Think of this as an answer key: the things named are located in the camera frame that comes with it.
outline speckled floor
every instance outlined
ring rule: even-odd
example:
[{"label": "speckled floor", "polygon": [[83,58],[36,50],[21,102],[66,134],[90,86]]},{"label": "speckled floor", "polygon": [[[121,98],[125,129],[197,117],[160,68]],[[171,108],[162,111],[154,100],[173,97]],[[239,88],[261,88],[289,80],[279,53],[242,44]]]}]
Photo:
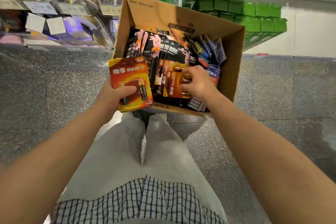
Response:
[{"label": "speckled floor", "polygon": [[[91,105],[107,78],[110,55],[1,47],[0,169]],[[245,55],[236,104],[336,181],[336,62]],[[229,222],[269,223],[213,120],[187,115],[169,115],[168,120],[217,193]]]}]

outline plaid fabric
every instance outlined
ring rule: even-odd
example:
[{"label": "plaid fabric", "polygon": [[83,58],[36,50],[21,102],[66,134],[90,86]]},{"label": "plaid fabric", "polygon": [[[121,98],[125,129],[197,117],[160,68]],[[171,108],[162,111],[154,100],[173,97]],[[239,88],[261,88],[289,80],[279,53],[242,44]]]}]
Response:
[{"label": "plaid fabric", "polygon": [[55,224],[110,224],[134,218],[174,223],[224,223],[199,202],[190,185],[149,176],[130,181],[96,200],[60,202],[52,216]]}]

